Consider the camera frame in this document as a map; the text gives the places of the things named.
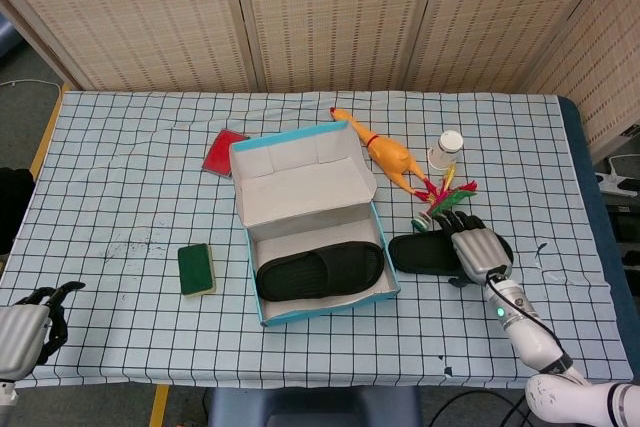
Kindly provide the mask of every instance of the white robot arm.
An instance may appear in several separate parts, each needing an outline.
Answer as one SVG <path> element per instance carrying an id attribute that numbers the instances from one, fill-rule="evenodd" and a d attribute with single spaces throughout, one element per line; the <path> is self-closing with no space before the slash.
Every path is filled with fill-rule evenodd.
<path id="1" fill-rule="evenodd" d="M 595 427 L 640 425 L 640 386 L 592 385 L 573 367 L 551 329 L 540 320 L 522 287 L 509 279 L 511 261 L 494 232 L 475 216 L 445 212 L 434 218 L 451 236 L 462 267 L 484 295 L 509 336 L 516 354 L 540 374 L 527 382 L 527 404 L 551 423 Z"/>
<path id="2" fill-rule="evenodd" d="M 67 282 L 57 289 L 41 287 L 15 305 L 0 307 L 0 427 L 9 425 L 18 403 L 15 383 L 36 365 L 46 363 L 67 341 L 62 302 L 67 294 L 84 286 Z M 49 299 L 40 305 L 45 297 Z"/>

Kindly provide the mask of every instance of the grid tablecloth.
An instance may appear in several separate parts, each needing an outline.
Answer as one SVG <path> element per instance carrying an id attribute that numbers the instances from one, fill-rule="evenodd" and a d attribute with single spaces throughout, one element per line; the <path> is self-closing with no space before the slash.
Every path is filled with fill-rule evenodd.
<path id="1" fill-rule="evenodd" d="M 202 161 L 222 128 L 292 130 L 331 121 L 332 106 L 407 145 L 425 170 L 426 147 L 459 130 L 455 183 L 479 185 L 461 210 L 513 246 L 513 278 L 579 369 L 593 380 L 631 377 L 556 97 L 70 92 L 0 305 L 36 286 L 87 286 L 67 299 L 68 343 L 23 384 L 522 386 L 532 371 L 481 288 L 446 278 L 399 272 L 397 299 L 260 326 L 232 182 Z M 423 204 L 371 168 L 386 234 L 410 232 Z M 187 299 L 177 249 L 194 243 L 212 246 L 218 293 Z"/>

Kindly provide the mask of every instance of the green sponge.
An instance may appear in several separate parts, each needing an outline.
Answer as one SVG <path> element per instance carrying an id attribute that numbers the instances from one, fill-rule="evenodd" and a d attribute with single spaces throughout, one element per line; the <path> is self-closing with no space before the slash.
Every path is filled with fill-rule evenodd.
<path id="1" fill-rule="evenodd" d="M 180 291 L 185 297 L 204 295 L 216 291 L 216 279 L 207 244 L 189 245 L 178 249 Z"/>

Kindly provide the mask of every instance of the red notebook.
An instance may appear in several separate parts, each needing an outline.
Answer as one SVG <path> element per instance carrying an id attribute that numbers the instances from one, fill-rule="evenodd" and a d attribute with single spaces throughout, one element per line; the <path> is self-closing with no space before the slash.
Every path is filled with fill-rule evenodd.
<path id="1" fill-rule="evenodd" d="M 249 137 L 232 130 L 223 129 L 220 131 L 213 145 L 209 149 L 207 157 L 204 159 L 202 168 L 223 177 L 231 177 L 231 159 L 229 158 L 229 147 L 234 142 L 247 140 Z"/>

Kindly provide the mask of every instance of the black slipper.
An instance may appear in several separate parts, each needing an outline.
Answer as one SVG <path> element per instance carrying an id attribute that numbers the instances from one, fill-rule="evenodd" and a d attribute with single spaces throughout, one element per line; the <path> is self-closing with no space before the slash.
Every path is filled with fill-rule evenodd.
<path id="1" fill-rule="evenodd" d="M 344 242 L 273 259 L 258 269 L 258 295 L 270 302 L 349 295 L 368 289 L 384 268 L 382 249 Z"/>
<path id="2" fill-rule="evenodd" d="M 511 246 L 498 234 L 496 235 L 507 256 L 513 262 Z M 451 237 L 442 230 L 394 237 L 389 243 L 389 254 L 391 254 L 393 266 L 402 272 L 467 279 L 460 259 L 453 249 Z"/>

